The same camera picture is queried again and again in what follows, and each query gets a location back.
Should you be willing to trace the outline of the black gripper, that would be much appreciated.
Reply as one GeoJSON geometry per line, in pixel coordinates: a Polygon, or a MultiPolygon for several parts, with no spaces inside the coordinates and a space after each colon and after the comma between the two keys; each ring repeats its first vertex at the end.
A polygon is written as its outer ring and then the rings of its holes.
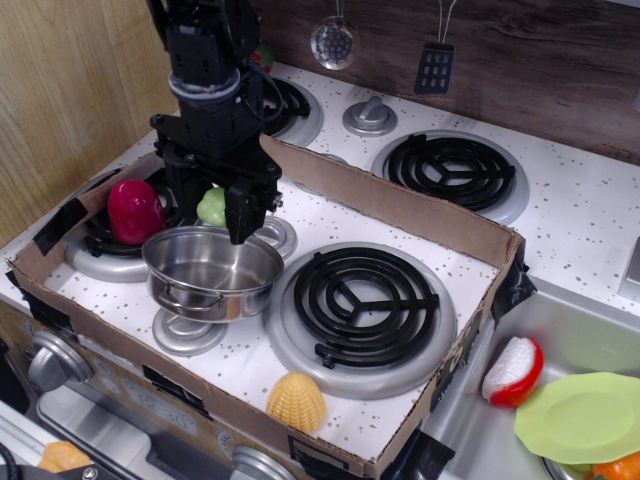
{"type": "Polygon", "coordinates": [[[156,153],[188,225],[198,221],[197,205],[212,185],[225,190],[230,241],[244,243],[261,228],[268,211],[281,204],[281,167],[263,149],[261,119],[240,100],[196,107],[180,104],[180,114],[156,114],[156,153]]]}

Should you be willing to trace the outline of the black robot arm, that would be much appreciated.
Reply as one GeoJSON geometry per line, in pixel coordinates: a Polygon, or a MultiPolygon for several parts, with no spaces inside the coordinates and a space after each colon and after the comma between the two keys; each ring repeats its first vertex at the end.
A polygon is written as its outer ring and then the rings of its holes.
{"type": "Polygon", "coordinates": [[[252,55],[261,45],[261,19],[247,1],[150,1],[169,55],[176,115],[156,114],[155,150],[185,219],[213,187],[225,192],[225,221],[233,244],[261,228],[281,204],[281,168],[263,150],[269,75],[252,55]]]}

